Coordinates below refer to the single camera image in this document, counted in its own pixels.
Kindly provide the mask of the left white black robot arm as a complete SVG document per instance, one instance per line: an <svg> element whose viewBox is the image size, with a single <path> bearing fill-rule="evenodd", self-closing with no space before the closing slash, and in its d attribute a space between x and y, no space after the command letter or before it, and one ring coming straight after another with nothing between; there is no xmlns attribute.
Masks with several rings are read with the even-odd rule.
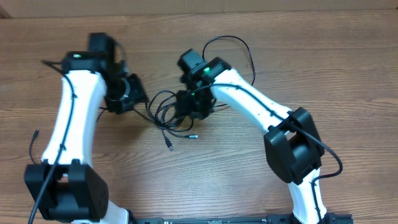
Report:
<svg viewBox="0 0 398 224"><path fill-rule="evenodd" d="M95 172L92 147L98 110L132 111L148 97L110 35L91 33L86 51L70 51L60 62L46 61L62 76L62 98L52 136L41 161L25 168L34 199L30 221L39 213L62 223L134 223L128 209L109 198L107 183Z"/></svg>

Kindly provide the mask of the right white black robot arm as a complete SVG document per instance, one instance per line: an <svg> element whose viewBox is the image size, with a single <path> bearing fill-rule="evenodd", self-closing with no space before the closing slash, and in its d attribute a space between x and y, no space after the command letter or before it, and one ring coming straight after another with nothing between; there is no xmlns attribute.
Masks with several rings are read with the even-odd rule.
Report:
<svg viewBox="0 0 398 224"><path fill-rule="evenodd" d="M290 221L334 223L335 216L328 214L322 202L320 180L339 175L342 163L320 139L310 113L271 100L219 57L208 62L190 49L177 64L187 89L177 93L175 114L205 119L217 101L235 109L262 133L269 167L289 186Z"/></svg>

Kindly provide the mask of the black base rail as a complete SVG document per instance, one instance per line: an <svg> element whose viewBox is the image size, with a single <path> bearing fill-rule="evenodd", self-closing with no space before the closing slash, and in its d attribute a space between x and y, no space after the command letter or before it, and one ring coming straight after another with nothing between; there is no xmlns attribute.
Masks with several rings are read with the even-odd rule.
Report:
<svg viewBox="0 0 398 224"><path fill-rule="evenodd" d="M239 218L134 218L132 223L137 224L293 224L300 223L291 214L272 214L266 217L239 217ZM326 224L353 224L352 215L337 215L326 213L323 223Z"/></svg>

